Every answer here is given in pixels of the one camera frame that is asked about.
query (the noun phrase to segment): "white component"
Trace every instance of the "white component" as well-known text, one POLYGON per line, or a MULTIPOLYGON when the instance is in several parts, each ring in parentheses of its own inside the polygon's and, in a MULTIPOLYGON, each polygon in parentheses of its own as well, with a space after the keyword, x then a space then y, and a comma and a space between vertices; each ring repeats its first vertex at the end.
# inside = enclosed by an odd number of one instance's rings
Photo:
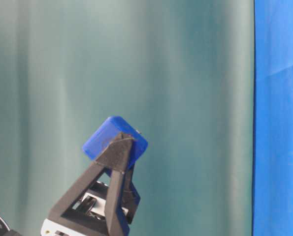
MULTIPOLYGON (((91 209, 91 212, 95 213, 95 214, 98 214, 98 215, 101 215, 101 216, 105 216, 105 205, 106 205, 106 200, 105 199, 102 199, 100 197, 97 197, 93 194, 90 194, 90 193, 85 193, 82 201, 84 201, 87 196, 90 196, 92 198, 95 198, 96 199, 96 203, 94 205, 94 207, 91 209)), ((125 216, 128 214, 128 209, 126 208, 122 208, 123 210, 123 213, 125 214, 125 216)))
POLYGON ((56 231, 60 231, 68 236, 86 236, 77 231, 59 225, 51 220, 45 219, 41 228, 41 236, 57 236, 56 231))
POLYGON ((9 226, 7 225, 7 223, 2 219, 2 217, 0 217, 1 222, 4 223, 4 225, 6 226, 7 230, 10 231, 9 226))

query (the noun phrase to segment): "blue curtain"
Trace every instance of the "blue curtain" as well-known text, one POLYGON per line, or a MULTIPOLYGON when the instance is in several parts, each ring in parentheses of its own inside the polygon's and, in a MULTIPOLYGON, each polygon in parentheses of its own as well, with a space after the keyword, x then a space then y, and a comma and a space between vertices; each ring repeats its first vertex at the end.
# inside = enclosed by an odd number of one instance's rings
POLYGON ((256 0, 254 235, 293 236, 293 0, 256 0))

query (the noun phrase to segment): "blue fabric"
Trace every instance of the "blue fabric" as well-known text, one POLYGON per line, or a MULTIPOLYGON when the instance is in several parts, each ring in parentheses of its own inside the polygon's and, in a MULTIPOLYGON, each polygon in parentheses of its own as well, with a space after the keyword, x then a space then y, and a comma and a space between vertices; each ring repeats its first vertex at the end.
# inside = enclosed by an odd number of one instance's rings
POLYGON ((293 0, 256 0, 254 235, 293 236, 293 0))

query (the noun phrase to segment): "blue foam block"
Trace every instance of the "blue foam block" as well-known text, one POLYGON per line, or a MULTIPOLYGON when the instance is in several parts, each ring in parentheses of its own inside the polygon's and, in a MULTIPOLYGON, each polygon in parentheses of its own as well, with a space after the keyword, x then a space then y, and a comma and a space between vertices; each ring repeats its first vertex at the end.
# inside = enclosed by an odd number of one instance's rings
POLYGON ((122 117, 109 117, 99 127, 99 129, 83 145, 83 151, 91 160, 95 160, 98 155, 109 145, 119 132, 130 134, 134 137, 129 168, 138 160, 147 148, 147 141, 134 128, 132 128, 122 117))

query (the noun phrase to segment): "green fabric backdrop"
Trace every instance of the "green fabric backdrop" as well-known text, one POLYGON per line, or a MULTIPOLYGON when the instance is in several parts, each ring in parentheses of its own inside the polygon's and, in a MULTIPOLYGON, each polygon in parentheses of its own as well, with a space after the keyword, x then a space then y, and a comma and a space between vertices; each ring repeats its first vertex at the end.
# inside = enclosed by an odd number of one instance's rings
POLYGON ((38 235, 110 115, 142 131, 132 236, 251 235, 251 0, 0 0, 0 210, 38 235))

